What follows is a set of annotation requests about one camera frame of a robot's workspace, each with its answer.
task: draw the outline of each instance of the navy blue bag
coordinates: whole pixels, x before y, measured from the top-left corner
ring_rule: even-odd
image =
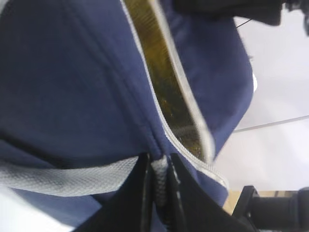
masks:
[[[77,227],[108,205],[139,154],[165,205],[175,153],[222,206],[227,184],[212,162],[252,94],[231,18],[184,16],[171,0],[10,0],[0,15],[0,184]],[[158,217],[155,228],[165,230]]]

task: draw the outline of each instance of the gray mesh strap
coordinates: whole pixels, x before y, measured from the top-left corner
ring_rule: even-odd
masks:
[[[116,191],[138,157],[80,169],[35,169],[0,161],[0,185],[37,193],[76,197]]]

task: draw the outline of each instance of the black device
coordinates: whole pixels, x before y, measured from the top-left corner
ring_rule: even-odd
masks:
[[[233,216],[254,231],[308,231],[309,188],[292,197],[260,197],[253,186],[245,186]]]

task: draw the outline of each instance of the white surface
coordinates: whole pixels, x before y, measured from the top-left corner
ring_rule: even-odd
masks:
[[[216,167],[232,190],[298,190],[309,186],[309,119],[234,133]]]
[[[309,115],[309,38],[303,15],[283,12],[279,27],[239,27],[259,89],[238,129]]]
[[[258,89],[216,166],[233,190],[298,190],[309,186],[309,38],[300,12],[282,25],[239,27]]]
[[[35,209],[8,188],[0,186],[0,232],[70,232],[47,214]]]

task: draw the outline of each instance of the white piping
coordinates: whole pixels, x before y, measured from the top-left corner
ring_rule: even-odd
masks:
[[[160,3],[158,2],[158,0],[149,0],[149,3],[154,11],[154,14],[159,23],[159,27],[162,31],[163,37],[167,44],[167,48],[169,51],[169,57],[171,59],[171,63],[176,73],[176,79],[177,79],[178,85],[181,89],[183,98],[189,109],[190,115],[197,128],[197,132],[199,135],[200,144],[202,148],[202,154],[205,157],[204,158],[205,162],[208,164],[211,164],[214,159],[214,154],[215,154],[215,148],[214,148],[214,142],[213,142],[212,135],[208,130],[205,119],[201,111],[199,110],[197,102],[190,88],[188,79],[184,73],[183,66],[178,56],[175,43],[173,41],[172,35],[169,30],[168,23],[166,21],[166,18],[160,6]]]
[[[160,108],[160,105],[159,105],[159,102],[158,102],[158,99],[156,98],[156,95],[155,95],[155,90],[154,90],[154,87],[152,85],[152,82],[151,82],[151,79],[150,79],[150,75],[149,75],[149,71],[148,71],[148,67],[147,67],[147,64],[146,64],[146,59],[145,59],[145,56],[144,56],[144,53],[143,53],[143,50],[142,50],[142,46],[141,46],[141,43],[140,43],[140,39],[138,37],[138,34],[136,32],[136,29],[135,29],[135,26],[133,24],[133,21],[132,21],[132,18],[129,14],[129,11],[125,5],[125,3],[123,2],[123,0],[120,0],[121,2],[121,5],[123,7],[123,11],[127,17],[127,20],[128,20],[128,23],[130,25],[130,28],[131,28],[131,31],[132,31],[132,34],[133,34],[133,38],[134,38],[134,41],[135,41],[135,44],[136,44],[136,47],[140,53],[140,56],[141,56],[141,59],[142,59],[142,62],[144,64],[144,68],[145,68],[145,72],[146,72],[146,75],[147,75],[147,79],[148,79],[148,82],[149,82],[149,85],[150,85],[150,89],[151,89],[151,93],[152,93],[152,96],[153,96],[153,99],[154,99],[154,103],[155,103],[155,106],[156,106],[156,109],[157,109],[157,112],[159,114],[159,117],[161,119],[161,122],[162,122],[162,125],[163,125],[163,129],[164,129],[164,132],[165,132],[165,136],[168,138],[168,140],[173,144],[173,146],[178,150],[178,152],[180,154],[182,154],[191,164],[192,166],[197,169],[198,171],[202,172],[203,174],[207,175],[208,177],[210,177],[211,179],[213,179],[214,181],[218,182],[219,184],[221,184],[222,186],[224,186],[225,188],[227,188],[227,181],[221,177],[221,175],[215,170],[215,168],[211,165],[208,165],[202,161],[200,161],[198,158],[196,158],[195,156],[193,156],[179,141],[178,139],[175,137],[174,133],[171,131],[171,129],[169,128],[169,125],[168,123],[166,122],[164,116],[163,116],[163,113],[162,113],[162,110]],[[206,133],[206,136],[210,136],[210,138],[208,137],[207,141],[208,143],[211,143],[211,135],[208,133]],[[212,154],[213,152],[213,148],[211,147],[211,145],[207,148],[207,150],[209,149],[209,151],[207,151],[206,153],[208,154]]]

